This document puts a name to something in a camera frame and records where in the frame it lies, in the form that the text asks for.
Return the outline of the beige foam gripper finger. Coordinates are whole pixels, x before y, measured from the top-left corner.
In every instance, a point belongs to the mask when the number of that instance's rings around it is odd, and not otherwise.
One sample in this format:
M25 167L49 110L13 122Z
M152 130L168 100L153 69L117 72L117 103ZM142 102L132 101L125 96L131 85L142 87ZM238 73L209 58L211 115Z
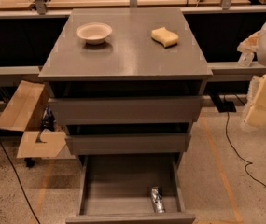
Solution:
M266 74L252 77L246 100L241 128L252 132L266 124Z

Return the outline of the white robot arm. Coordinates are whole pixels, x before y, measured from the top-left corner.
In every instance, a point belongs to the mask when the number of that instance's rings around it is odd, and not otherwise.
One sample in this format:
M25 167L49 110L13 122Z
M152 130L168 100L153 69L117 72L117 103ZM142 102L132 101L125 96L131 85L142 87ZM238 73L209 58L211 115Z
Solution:
M253 56L257 55L258 63L266 67L266 22L261 29L239 44L241 52L238 61L240 66L249 66ZM266 124L266 74L253 76L250 81L247 103L243 113L242 128L254 131Z

